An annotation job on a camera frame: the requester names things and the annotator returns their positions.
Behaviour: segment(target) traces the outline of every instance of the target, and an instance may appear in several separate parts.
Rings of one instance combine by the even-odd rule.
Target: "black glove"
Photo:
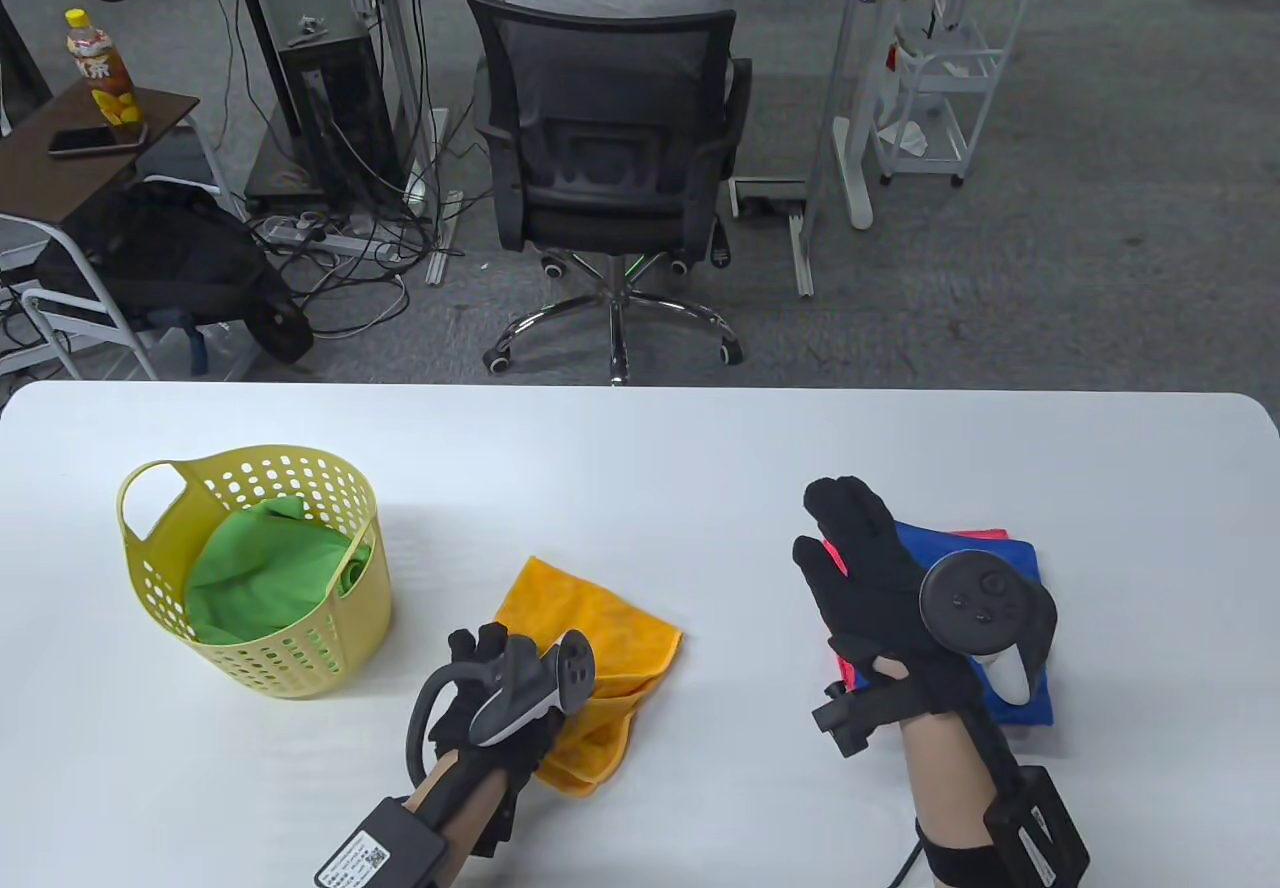
[[[924,569],[899,540],[879,496],[855,477],[822,479],[805,489],[804,507],[849,569],[846,577],[815,539],[797,537],[791,549],[836,654],[877,683],[887,677],[874,672],[872,662],[900,660],[934,714],[980,699],[982,682],[969,660],[942,647],[924,627]]]
[[[480,628],[476,641],[466,628],[460,628],[449,636],[449,653],[454,662],[493,662],[507,649],[507,628],[497,622]],[[544,756],[556,743],[556,737],[564,724],[564,715],[557,710],[530,722],[509,738],[497,745],[479,747],[471,743],[470,728],[476,713],[489,700],[489,692],[480,682],[458,682],[458,694],[453,704],[440,717],[428,734],[435,743],[436,757],[449,751],[458,754],[457,764],[445,772],[444,778],[433,788],[419,810],[420,818],[439,827],[466,805],[467,797],[489,775],[497,770],[507,774],[507,793],[503,796],[493,819],[480,834],[471,850],[479,857],[493,857],[499,842],[511,841],[511,830],[516,820],[516,797],[529,784],[529,779],[541,764]],[[411,742],[421,749],[421,734]],[[417,757],[419,774],[421,756]]]
[[[497,622],[480,628],[479,641],[466,628],[449,636],[449,653],[454,662],[493,662],[506,650],[507,628]],[[564,724],[564,715],[552,709],[509,738],[488,747],[476,747],[471,745],[468,731],[476,713],[488,700],[489,692],[480,682],[460,682],[458,696],[426,737],[435,743],[436,757],[457,751],[460,756],[466,755],[468,760],[484,763],[490,770],[506,772],[508,791],[518,795],[554,746]]]

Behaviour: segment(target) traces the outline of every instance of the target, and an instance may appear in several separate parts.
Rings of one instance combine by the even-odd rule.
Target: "green cloth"
[[[187,578],[187,618],[204,645],[239,645],[306,618],[325,599],[351,541],[306,521],[297,495],[232,512],[215,527]],[[365,572],[356,549],[338,581],[346,594]]]

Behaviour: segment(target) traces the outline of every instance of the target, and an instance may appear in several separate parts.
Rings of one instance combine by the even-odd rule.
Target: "label sticker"
[[[1041,814],[1041,810],[1036,805],[1032,805],[1032,818],[1036,819],[1036,824],[1041,827],[1044,837],[1050,839],[1050,843],[1052,843],[1053,837],[1048,833],[1048,821],[1044,820],[1044,815]]]
[[[356,832],[356,837],[316,875],[316,884],[323,888],[365,888],[390,856],[369,832]]]
[[[1036,874],[1041,876],[1041,880],[1044,883],[1044,888],[1050,888],[1050,885],[1057,880],[1057,873],[1050,868],[1048,861],[1046,861],[1044,856],[1041,855],[1039,848],[1036,847],[1036,842],[1032,841],[1032,837],[1027,834],[1025,828],[1018,829],[1018,838],[1023,843],[1023,848],[1027,851],[1027,857],[1029,857],[1032,864],[1036,866]]]

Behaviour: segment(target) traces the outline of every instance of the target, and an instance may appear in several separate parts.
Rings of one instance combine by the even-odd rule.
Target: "controller button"
[[[1009,582],[1005,581],[1005,577],[998,572],[987,572],[982,576],[982,581],[979,581],[978,585],[992,598],[1000,598],[1009,591]]]

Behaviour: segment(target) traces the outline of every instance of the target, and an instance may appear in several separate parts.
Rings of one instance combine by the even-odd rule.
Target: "black office chair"
[[[726,97],[736,15],[598,20],[467,3],[484,38],[475,124],[489,143],[502,247],[531,243],[547,275],[572,266],[596,284],[513,321],[485,367],[500,375],[517,337],[598,305],[609,312],[614,385],[627,381],[630,305],[721,331],[722,361],[740,363],[737,335],[712,308],[636,288],[664,258],[687,271],[710,248],[728,262],[716,202],[751,96],[751,63],[735,60]],[[607,256],[603,271],[584,255]]]

